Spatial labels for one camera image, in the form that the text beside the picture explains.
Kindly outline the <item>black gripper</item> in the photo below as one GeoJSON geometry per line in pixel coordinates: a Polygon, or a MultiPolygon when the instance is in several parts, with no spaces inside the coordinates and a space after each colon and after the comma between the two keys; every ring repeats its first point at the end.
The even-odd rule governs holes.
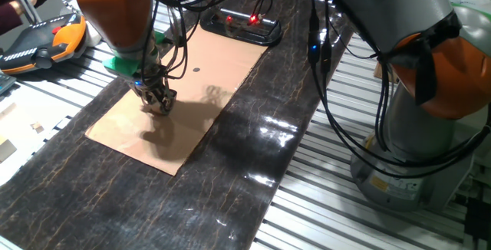
{"type": "Polygon", "coordinates": [[[135,73],[133,75],[133,91],[138,97],[141,97],[145,104],[156,102],[153,93],[156,93],[157,97],[162,97],[160,112],[165,116],[170,114],[176,102],[177,92],[166,87],[162,71],[144,75],[140,72],[135,73]]]}

